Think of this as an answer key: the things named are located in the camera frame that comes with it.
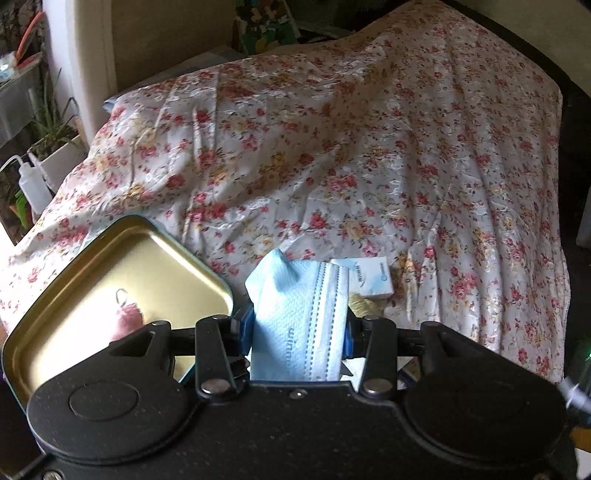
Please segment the light blue face mask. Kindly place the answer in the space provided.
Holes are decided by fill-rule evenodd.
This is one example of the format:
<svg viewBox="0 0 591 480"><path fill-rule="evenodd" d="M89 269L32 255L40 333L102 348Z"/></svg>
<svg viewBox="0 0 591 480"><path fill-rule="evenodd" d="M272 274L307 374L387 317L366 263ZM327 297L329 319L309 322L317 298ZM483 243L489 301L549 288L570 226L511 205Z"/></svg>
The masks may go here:
<svg viewBox="0 0 591 480"><path fill-rule="evenodd" d="M341 378L349 270L270 251L245 281L254 324L250 375L259 382Z"/></svg>

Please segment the pink soft toy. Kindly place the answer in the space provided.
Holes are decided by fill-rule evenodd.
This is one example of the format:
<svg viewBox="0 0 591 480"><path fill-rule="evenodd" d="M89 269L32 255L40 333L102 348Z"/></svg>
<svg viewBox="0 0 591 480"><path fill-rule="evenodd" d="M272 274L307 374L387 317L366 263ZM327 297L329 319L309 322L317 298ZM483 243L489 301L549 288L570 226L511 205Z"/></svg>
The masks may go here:
<svg viewBox="0 0 591 480"><path fill-rule="evenodd" d="M123 288L115 292L116 315L112 341L117 341L143 326L143 315L135 299Z"/></svg>

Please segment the yellow knitted plush toy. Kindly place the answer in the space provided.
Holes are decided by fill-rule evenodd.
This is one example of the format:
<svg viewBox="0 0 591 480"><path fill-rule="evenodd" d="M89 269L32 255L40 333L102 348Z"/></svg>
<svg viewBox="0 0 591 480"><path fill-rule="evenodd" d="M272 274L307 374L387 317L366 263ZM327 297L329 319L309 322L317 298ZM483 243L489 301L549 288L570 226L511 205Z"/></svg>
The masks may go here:
<svg viewBox="0 0 591 480"><path fill-rule="evenodd" d="M358 318L383 316L383 308L376 300L363 297L356 292L349 293L348 305Z"/></svg>

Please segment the white tissue pack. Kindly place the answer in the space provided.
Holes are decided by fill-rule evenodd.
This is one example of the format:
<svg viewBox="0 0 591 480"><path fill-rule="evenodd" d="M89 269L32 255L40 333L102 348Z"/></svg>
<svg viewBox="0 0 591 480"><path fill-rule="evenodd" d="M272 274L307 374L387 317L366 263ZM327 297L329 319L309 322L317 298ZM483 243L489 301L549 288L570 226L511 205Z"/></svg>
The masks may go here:
<svg viewBox="0 0 591 480"><path fill-rule="evenodd" d="M331 262L349 270L349 292L377 300L394 294L386 257L342 258L332 259Z"/></svg>

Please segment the gold green metal tin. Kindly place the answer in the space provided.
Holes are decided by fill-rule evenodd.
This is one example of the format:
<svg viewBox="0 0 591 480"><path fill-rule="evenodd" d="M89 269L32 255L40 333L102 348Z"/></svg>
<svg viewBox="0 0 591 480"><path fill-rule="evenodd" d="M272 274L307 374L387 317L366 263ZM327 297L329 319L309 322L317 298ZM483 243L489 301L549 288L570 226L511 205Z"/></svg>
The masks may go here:
<svg viewBox="0 0 591 480"><path fill-rule="evenodd" d="M228 315L231 289L163 229L126 215L91 241L45 288L2 351L20 405L49 379L130 331L164 320L174 329Z"/></svg>

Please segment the floral bed sheet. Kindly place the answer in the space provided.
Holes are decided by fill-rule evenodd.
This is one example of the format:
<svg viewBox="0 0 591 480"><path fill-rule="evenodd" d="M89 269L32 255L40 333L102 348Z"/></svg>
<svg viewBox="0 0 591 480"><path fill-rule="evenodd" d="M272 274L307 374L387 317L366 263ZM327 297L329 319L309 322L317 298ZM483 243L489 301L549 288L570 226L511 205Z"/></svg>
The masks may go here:
<svg viewBox="0 0 591 480"><path fill-rule="evenodd" d="M85 245L136 213L238 295L273 249L384 257L388 317L442 322L558 382L562 107L541 67L440 1L129 92L2 260L1 323L13 329Z"/></svg>

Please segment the white squeeze bottle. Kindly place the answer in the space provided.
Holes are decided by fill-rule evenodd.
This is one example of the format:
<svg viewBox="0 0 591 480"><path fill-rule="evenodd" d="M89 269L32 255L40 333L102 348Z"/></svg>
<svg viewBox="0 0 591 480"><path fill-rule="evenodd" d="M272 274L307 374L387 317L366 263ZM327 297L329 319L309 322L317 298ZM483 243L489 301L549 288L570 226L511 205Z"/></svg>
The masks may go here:
<svg viewBox="0 0 591 480"><path fill-rule="evenodd" d="M31 206L33 213L36 216L40 216L52 200L51 192L47 187L40 170L25 161L19 155L13 155L6 160L2 164L0 171L3 172L14 162L19 164L19 188Z"/></svg>

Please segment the white planter with plant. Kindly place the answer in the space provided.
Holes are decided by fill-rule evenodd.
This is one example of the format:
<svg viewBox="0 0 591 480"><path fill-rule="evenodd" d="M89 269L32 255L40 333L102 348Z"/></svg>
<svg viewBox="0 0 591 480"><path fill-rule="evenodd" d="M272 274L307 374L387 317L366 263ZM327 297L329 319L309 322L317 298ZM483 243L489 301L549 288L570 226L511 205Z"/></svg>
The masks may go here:
<svg viewBox="0 0 591 480"><path fill-rule="evenodd" d="M33 119L39 139L27 151L53 194L86 158L88 151L79 126L77 101L70 96L63 106L58 103L56 87L59 79L60 73L53 78L49 71L42 77L41 96Z"/></svg>

